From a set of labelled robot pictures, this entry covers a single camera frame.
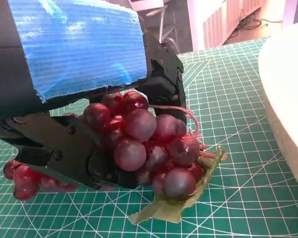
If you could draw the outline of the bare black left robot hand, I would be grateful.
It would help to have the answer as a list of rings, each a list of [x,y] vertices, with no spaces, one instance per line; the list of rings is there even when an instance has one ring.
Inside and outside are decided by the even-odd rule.
[[[102,152],[100,134],[49,112],[106,93],[137,89],[157,114],[186,107],[181,60],[138,14],[104,0],[0,0],[0,139],[16,160],[98,190],[137,180]]]

